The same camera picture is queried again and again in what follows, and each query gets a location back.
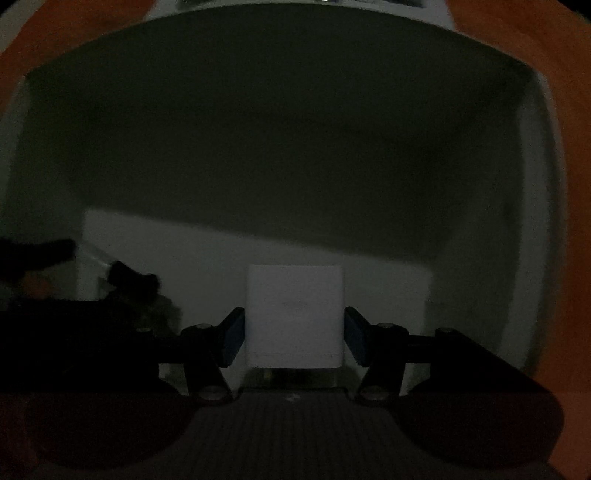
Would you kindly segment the orange table cloth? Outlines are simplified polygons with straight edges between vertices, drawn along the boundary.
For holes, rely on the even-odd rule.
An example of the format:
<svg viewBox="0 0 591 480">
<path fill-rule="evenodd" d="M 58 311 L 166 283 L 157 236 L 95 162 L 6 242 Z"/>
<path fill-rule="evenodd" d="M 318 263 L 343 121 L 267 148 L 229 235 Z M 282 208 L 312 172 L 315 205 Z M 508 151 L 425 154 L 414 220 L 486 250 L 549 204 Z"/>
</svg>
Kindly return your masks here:
<svg viewBox="0 0 591 480">
<path fill-rule="evenodd" d="M 559 397 L 564 433 L 551 457 L 569 479 L 590 476 L 590 24 L 557 1 L 451 1 L 463 33 L 544 73 L 561 127 L 567 183 L 566 260 L 553 336 L 537 378 Z M 18 1 L 1 8 L 1 105 L 33 68 L 144 20 L 153 1 Z"/>
</svg>

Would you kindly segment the white cube power adapter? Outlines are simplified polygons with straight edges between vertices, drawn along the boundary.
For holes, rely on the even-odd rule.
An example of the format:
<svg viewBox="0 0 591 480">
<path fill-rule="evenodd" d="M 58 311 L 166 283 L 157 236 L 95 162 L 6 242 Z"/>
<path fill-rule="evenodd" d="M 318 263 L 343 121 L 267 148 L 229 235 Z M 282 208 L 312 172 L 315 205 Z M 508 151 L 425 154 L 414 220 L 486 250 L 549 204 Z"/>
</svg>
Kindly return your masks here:
<svg viewBox="0 0 591 480">
<path fill-rule="evenodd" d="M 249 266 L 246 365 L 274 370 L 341 367 L 344 293 L 339 266 Z"/>
</svg>

